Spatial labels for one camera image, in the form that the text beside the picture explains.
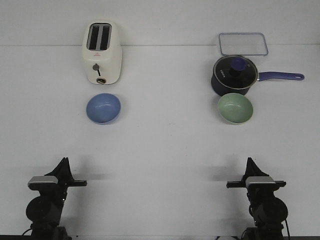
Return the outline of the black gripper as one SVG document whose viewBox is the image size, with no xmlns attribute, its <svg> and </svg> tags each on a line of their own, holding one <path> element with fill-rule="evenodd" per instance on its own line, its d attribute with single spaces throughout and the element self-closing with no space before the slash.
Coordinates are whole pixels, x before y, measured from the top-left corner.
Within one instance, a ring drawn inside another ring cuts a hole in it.
<svg viewBox="0 0 320 240">
<path fill-rule="evenodd" d="M 274 180 L 275 185 L 256 185 L 246 188 L 246 179 L 248 177 L 266 177 L 270 176 L 263 172 L 254 162 L 251 157 L 247 158 L 245 175 L 239 181 L 228 181 L 226 188 L 245 188 L 247 190 L 247 197 L 249 200 L 266 200 L 275 198 L 274 192 L 286 186 L 284 180 Z"/>
<path fill-rule="evenodd" d="M 47 195 L 55 200 L 66 200 L 69 187 L 87 186 L 87 180 L 76 180 L 73 178 L 68 157 L 64 157 L 51 171 L 51 175 L 46 174 L 45 177 L 52 181 L 46 189 Z"/>
</svg>

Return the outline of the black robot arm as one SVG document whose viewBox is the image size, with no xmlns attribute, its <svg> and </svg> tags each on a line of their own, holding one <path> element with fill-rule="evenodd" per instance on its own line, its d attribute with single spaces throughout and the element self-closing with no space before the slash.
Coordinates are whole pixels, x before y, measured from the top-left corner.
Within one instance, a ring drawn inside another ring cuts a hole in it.
<svg viewBox="0 0 320 240">
<path fill-rule="evenodd" d="M 29 202 L 25 213 L 31 221 L 33 240 L 71 240 L 64 226 L 60 226 L 62 211 L 69 187 L 85 187 L 86 180 L 73 178 L 69 159 L 64 157 L 49 173 L 33 176 L 27 183 L 39 196 Z"/>
<path fill-rule="evenodd" d="M 289 215 L 286 204 L 274 194 L 286 186 L 283 180 L 274 180 L 263 172 L 251 157 L 247 158 L 245 173 L 239 181 L 228 181 L 226 187 L 245 188 L 249 201 L 249 214 L 254 227 L 248 227 L 242 240 L 283 240 L 283 222 Z"/>
</svg>

